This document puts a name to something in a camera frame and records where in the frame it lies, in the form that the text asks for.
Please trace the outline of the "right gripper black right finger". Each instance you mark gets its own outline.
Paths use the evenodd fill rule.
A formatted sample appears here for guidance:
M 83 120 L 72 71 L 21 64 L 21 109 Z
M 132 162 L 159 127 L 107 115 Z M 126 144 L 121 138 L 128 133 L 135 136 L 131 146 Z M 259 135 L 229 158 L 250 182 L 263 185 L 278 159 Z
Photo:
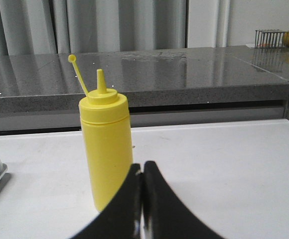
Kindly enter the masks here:
M 222 238 L 182 203 L 154 161 L 144 164 L 143 206 L 146 239 Z

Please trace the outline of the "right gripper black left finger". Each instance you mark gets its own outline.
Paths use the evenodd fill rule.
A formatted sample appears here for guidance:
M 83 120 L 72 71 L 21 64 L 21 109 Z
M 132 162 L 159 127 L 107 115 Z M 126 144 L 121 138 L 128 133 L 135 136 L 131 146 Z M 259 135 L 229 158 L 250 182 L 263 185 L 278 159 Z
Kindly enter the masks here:
M 132 164 L 116 195 L 74 239 L 139 239 L 141 237 L 142 172 Z

